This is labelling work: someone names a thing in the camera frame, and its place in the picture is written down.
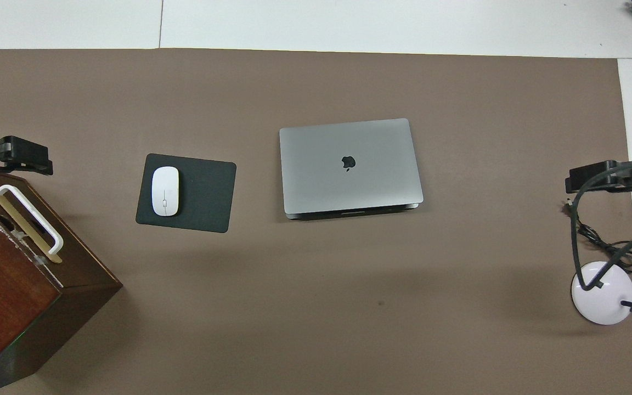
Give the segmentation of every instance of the apple logo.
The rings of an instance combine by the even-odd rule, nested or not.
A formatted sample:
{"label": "apple logo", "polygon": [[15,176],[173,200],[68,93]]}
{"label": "apple logo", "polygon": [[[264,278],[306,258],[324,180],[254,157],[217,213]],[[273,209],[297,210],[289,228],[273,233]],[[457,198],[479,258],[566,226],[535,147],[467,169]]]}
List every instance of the apple logo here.
{"label": "apple logo", "polygon": [[344,156],[341,160],[343,161],[343,168],[346,169],[346,172],[349,172],[351,167],[356,165],[356,160],[351,156]]}

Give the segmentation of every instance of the wooden drawer cabinet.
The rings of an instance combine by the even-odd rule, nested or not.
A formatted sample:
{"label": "wooden drawer cabinet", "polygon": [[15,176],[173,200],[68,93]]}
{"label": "wooden drawer cabinet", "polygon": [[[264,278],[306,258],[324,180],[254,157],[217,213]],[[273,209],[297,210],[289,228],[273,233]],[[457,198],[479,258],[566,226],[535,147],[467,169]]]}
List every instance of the wooden drawer cabinet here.
{"label": "wooden drawer cabinet", "polygon": [[[3,387],[36,372],[121,288],[121,283],[26,180],[0,174],[1,185],[17,188],[63,240],[58,253],[46,255],[45,244],[53,246],[54,237],[13,192],[0,196]],[[21,218],[16,222],[16,212],[23,222]],[[35,235],[29,233],[37,233],[38,244],[45,244],[33,242]]]}

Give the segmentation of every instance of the white handle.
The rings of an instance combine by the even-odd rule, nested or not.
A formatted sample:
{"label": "white handle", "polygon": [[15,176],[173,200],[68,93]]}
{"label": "white handle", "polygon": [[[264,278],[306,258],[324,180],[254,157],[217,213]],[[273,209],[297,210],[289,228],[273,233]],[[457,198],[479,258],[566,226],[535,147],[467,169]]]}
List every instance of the white handle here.
{"label": "white handle", "polygon": [[25,207],[26,210],[28,210],[28,212],[33,215],[33,218],[35,218],[36,221],[38,221],[38,223],[42,225],[46,232],[48,232],[49,235],[53,236],[55,244],[52,248],[50,248],[50,251],[48,251],[48,253],[50,253],[50,255],[55,255],[56,253],[58,253],[58,251],[63,248],[63,237],[60,236],[60,233],[58,233],[58,231],[53,228],[50,222],[43,218],[41,213],[35,207],[33,207],[30,200],[28,200],[18,188],[14,187],[13,185],[2,185],[0,187],[0,195],[3,195],[5,192],[7,192],[7,190],[10,190],[11,193],[13,193],[13,195],[18,199],[18,201],[21,202],[23,207]]}

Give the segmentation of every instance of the white mouse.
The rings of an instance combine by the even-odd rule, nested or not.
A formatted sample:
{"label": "white mouse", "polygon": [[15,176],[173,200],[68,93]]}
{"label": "white mouse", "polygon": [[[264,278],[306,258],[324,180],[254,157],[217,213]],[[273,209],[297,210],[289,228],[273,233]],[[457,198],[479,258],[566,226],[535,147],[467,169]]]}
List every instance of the white mouse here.
{"label": "white mouse", "polygon": [[180,207],[180,172],[176,167],[158,167],[153,173],[153,211],[170,217]]}

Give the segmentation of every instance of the white lamp base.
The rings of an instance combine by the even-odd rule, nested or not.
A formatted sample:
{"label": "white lamp base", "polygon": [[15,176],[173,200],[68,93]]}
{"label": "white lamp base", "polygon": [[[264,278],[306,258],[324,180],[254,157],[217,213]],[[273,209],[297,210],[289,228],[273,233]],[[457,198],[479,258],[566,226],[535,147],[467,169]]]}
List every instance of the white lamp base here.
{"label": "white lamp base", "polygon": [[[597,261],[587,263],[582,267],[584,282],[594,279],[606,262]],[[619,267],[612,266],[601,278],[604,284],[601,288],[582,290],[579,278],[572,278],[572,302],[577,312],[587,320],[601,325],[619,323],[628,317],[630,308],[621,305],[622,300],[632,302],[632,282],[629,276]]]}

